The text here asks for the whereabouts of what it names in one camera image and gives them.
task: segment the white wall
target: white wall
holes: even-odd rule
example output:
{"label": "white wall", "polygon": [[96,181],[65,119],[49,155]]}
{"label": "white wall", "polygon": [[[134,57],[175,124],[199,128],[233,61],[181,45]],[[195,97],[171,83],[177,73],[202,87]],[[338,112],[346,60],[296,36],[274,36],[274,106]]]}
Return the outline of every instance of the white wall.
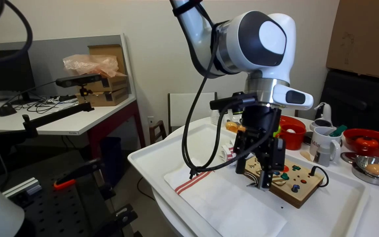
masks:
{"label": "white wall", "polygon": [[[167,122],[169,93],[195,93],[202,82],[169,0],[12,3],[29,19],[36,40],[124,33],[144,126],[148,115]],[[298,26],[292,86],[312,94],[316,101],[320,98],[338,0],[206,0],[204,6],[213,22],[233,19],[250,10],[292,16]],[[0,20],[0,43],[24,39],[23,26],[7,8]],[[207,91],[217,91],[220,98],[231,97],[244,89],[245,77],[215,80],[207,85]]]}

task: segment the white table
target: white table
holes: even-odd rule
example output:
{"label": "white table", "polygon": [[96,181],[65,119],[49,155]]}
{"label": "white table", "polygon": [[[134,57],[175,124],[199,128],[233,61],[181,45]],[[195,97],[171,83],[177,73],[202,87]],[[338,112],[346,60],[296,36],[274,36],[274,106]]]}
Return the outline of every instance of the white table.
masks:
{"label": "white table", "polygon": [[[31,120],[33,120],[71,106],[73,105],[59,105],[57,108],[44,115],[20,110],[15,115],[0,118],[0,134],[24,131],[23,115],[28,115]],[[116,107],[95,107],[95,110],[91,112],[78,112],[69,118],[40,127],[37,128],[37,132],[40,136],[81,136],[87,134],[92,157],[99,159],[99,143],[131,118],[134,119],[140,144],[144,148],[146,144],[138,105],[133,95]]]}
{"label": "white table", "polygon": [[[299,120],[302,120],[307,126],[307,128],[310,130],[310,124],[312,123],[311,120],[306,120],[306,119],[299,119]],[[199,126],[199,124],[206,124],[206,123],[211,123],[211,119],[198,120],[192,124]],[[182,136],[182,132],[183,132],[183,128],[171,134],[169,136],[169,139]],[[303,159],[300,156],[299,151],[286,151],[286,156],[306,161],[306,159]],[[333,165],[333,166],[329,166],[328,169],[335,172],[335,173],[340,173],[340,174],[356,178],[348,164],[341,164],[340,166]],[[366,210],[363,213],[362,220],[360,222],[360,226],[357,228],[356,235],[358,237],[360,236],[361,237],[377,237],[377,236],[379,236],[379,186],[373,186],[369,184],[365,184],[365,185],[369,187],[370,201],[366,206]],[[170,222],[170,224],[175,228],[177,234],[186,236],[186,237],[187,236],[195,236],[194,232],[186,226],[186,222],[182,220],[173,211],[173,209],[165,202],[165,199],[156,190],[153,190],[153,194],[154,194],[154,198],[156,198],[159,209],[162,210],[166,219]]]}

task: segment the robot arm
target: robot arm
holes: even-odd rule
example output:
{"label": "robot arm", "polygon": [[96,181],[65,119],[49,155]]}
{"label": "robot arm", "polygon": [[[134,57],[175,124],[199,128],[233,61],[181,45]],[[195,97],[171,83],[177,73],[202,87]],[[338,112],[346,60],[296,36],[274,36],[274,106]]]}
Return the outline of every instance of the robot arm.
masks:
{"label": "robot arm", "polygon": [[250,74],[246,91],[257,93],[260,103],[298,110],[312,107],[311,95],[290,87],[296,47],[295,23],[290,16],[250,11],[213,26],[200,2],[171,0],[171,4],[202,76],[212,80],[246,72]]}

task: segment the computer screen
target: computer screen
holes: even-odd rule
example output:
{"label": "computer screen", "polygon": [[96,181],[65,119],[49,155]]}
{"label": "computer screen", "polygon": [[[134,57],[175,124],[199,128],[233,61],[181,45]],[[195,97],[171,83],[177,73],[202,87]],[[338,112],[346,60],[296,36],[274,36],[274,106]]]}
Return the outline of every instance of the computer screen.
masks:
{"label": "computer screen", "polygon": [[[16,51],[0,51],[0,57]],[[0,91],[24,91],[34,87],[33,72],[29,56],[0,65]]]}

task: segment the tray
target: tray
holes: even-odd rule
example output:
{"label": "tray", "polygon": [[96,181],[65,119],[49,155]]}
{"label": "tray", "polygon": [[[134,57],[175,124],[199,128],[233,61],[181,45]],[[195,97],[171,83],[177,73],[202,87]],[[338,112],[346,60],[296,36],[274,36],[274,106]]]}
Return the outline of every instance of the tray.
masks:
{"label": "tray", "polygon": [[[216,127],[211,124],[191,128],[188,134],[191,157],[209,157],[215,136]],[[220,144],[229,144],[233,140],[234,134],[224,131]],[[128,160],[196,236],[219,236],[216,230],[177,195],[163,180],[165,174],[171,173],[183,164],[181,143],[182,136],[167,139],[132,153]],[[291,157],[287,157],[287,160],[303,168],[312,166],[312,164],[302,160]],[[213,164],[221,164],[220,159],[216,157]],[[319,189],[298,210],[267,190],[248,187],[250,181],[244,176],[237,176],[232,166],[221,169],[217,173],[287,219],[287,224],[279,236],[354,236],[369,199],[369,191],[360,181],[327,172],[331,177],[329,186]]]}

